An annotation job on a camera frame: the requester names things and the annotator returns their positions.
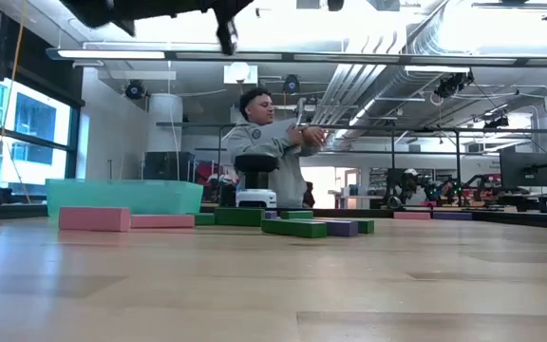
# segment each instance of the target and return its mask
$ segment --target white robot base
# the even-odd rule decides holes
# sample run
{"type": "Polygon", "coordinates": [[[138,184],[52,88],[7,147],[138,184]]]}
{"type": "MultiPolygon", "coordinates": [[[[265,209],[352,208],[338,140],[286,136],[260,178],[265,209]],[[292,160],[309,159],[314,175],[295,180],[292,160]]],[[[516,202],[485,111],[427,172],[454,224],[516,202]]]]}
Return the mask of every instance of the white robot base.
{"type": "Polygon", "coordinates": [[[236,193],[236,207],[277,207],[275,192],[269,189],[245,189],[236,193]]]}

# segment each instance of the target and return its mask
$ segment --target pink panel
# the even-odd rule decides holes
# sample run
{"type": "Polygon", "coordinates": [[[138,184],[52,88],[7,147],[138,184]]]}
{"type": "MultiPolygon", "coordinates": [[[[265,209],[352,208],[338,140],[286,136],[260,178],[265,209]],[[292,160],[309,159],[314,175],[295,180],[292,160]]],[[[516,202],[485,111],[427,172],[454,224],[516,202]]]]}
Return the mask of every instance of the pink panel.
{"type": "Polygon", "coordinates": [[[132,228],[192,228],[193,215],[133,215],[132,228]]]}
{"type": "Polygon", "coordinates": [[[130,230],[128,208],[61,207],[60,230],[127,232],[130,230]]]}
{"type": "Polygon", "coordinates": [[[394,212],[395,219],[432,219],[429,213],[394,212]]]}

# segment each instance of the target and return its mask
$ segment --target man's hand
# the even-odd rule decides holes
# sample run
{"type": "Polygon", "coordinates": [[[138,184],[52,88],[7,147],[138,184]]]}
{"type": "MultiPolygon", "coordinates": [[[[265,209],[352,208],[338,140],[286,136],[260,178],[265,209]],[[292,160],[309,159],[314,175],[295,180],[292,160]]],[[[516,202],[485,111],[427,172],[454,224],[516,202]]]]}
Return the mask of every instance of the man's hand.
{"type": "Polygon", "coordinates": [[[303,144],[303,134],[301,134],[301,130],[295,125],[290,126],[289,129],[286,130],[286,135],[293,146],[303,144]]]}
{"type": "Polygon", "coordinates": [[[303,129],[303,140],[315,147],[323,147],[325,144],[324,129],[320,127],[307,127],[303,129]]]}

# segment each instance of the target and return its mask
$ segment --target turquoise bin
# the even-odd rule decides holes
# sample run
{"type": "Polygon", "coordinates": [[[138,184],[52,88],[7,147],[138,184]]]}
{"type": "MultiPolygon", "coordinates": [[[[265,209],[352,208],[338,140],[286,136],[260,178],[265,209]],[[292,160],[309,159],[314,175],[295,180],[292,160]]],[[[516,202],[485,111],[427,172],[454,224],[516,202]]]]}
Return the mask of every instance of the turquoise bin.
{"type": "Polygon", "coordinates": [[[61,206],[127,207],[131,214],[199,213],[202,185],[176,180],[46,180],[47,214],[61,206]]]}

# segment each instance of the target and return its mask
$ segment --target black hair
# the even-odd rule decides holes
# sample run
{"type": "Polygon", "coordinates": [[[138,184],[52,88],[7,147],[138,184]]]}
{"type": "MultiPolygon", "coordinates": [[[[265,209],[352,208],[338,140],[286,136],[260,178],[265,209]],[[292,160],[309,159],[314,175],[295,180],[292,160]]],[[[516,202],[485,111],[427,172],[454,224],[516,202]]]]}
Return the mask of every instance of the black hair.
{"type": "Polygon", "coordinates": [[[248,114],[246,114],[246,107],[252,100],[255,99],[255,97],[261,96],[261,95],[267,95],[271,97],[272,93],[266,88],[259,86],[245,92],[244,94],[242,94],[242,96],[239,97],[239,112],[242,114],[244,119],[246,119],[246,121],[248,121],[248,114]]]}

